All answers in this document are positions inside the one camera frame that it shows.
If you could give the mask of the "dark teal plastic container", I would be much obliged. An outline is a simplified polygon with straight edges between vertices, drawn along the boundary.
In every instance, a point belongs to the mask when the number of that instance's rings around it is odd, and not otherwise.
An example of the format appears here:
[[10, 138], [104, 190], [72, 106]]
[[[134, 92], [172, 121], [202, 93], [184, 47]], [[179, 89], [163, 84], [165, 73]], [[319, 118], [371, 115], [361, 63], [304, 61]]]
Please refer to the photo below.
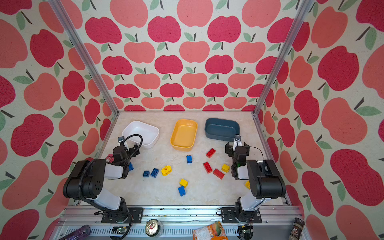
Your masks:
[[209, 139], [233, 142], [240, 135], [240, 125], [236, 121], [209, 118], [205, 123], [205, 134]]

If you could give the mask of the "white plastic container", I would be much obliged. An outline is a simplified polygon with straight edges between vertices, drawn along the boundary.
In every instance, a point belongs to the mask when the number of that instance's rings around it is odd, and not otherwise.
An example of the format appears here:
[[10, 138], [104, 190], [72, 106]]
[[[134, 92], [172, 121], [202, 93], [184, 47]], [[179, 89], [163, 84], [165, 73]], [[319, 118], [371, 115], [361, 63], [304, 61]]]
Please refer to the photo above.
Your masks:
[[142, 136], [142, 148], [150, 149], [159, 139], [160, 130], [155, 126], [140, 121], [133, 121], [129, 123], [128, 126], [122, 131], [122, 136], [127, 138], [134, 134]]

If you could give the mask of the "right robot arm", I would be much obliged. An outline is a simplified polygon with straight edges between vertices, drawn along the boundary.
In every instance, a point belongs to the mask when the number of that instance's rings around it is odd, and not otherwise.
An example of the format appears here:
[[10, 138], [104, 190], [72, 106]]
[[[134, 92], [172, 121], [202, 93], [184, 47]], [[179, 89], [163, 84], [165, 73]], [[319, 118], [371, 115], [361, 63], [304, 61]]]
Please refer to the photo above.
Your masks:
[[249, 181], [250, 190], [239, 197], [233, 207], [220, 209], [223, 223], [261, 223], [260, 206], [286, 194], [286, 185], [276, 163], [273, 160], [247, 160], [250, 148], [240, 142], [225, 146], [225, 153], [233, 160], [232, 177]]

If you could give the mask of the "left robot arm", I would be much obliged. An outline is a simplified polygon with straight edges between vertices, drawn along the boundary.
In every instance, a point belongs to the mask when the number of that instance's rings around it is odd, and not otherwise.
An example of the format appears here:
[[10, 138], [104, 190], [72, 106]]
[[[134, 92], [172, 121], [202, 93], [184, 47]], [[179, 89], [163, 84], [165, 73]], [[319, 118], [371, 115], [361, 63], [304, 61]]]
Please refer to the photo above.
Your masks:
[[80, 200], [97, 209], [103, 224], [140, 224], [143, 208], [128, 208], [121, 196], [104, 188], [104, 180], [126, 179], [130, 172], [130, 160], [140, 153], [140, 146], [128, 149], [119, 145], [113, 149], [114, 161], [93, 159], [76, 163], [63, 187], [66, 198]]

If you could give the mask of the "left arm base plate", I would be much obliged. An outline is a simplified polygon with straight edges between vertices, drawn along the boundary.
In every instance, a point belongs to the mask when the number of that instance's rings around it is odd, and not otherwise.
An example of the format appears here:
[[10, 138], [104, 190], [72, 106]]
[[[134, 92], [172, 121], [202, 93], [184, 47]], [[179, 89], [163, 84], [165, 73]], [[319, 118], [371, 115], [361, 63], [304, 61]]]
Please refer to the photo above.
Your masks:
[[140, 224], [144, 208], [128, 208], [128, 213], [103, 212], [103, 224]]

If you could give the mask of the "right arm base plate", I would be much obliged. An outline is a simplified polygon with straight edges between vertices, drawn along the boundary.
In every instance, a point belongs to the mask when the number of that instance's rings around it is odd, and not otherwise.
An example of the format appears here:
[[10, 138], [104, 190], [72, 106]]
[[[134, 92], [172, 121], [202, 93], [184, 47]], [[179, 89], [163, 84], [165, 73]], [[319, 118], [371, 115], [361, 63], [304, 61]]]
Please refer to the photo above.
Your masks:
[[220, 208], [220, 217], [224, 224], [261, 224], [262, 217], [260, 211], [247, 212], [232, 208]]

